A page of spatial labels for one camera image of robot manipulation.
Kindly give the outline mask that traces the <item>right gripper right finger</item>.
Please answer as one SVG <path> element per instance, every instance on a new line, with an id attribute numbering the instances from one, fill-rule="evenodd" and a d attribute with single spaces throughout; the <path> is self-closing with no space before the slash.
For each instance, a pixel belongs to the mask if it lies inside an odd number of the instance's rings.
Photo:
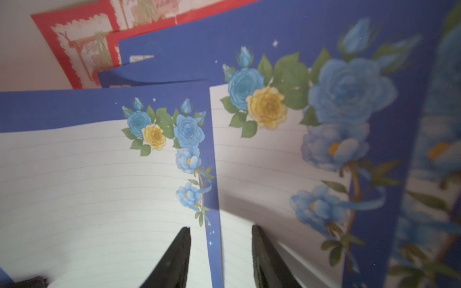
<path id="1" fill-rule="evenodd" d="M 301 288 L 263 228 L 258 225 L 252 226 L 252 257 L 257 288 Z"/>

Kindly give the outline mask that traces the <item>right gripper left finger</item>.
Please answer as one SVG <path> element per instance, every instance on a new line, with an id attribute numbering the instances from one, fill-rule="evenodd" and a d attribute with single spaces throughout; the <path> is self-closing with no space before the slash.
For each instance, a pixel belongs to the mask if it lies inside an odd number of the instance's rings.
<path id="1" fill-rule="evenodd" d="M 185 288 L 190 249 L 190 228 L 183 227 L 140 288 Z"/>

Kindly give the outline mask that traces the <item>blue floral stationery sheet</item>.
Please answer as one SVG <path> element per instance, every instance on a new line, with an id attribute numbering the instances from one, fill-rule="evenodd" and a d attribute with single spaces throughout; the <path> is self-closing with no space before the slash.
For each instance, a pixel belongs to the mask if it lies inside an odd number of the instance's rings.
<path id="1" fill-rule="evenodd" d="M 184 227 L 222 287 L 209 84 L 1 93 L 2 285 L 137 288 Z"/>

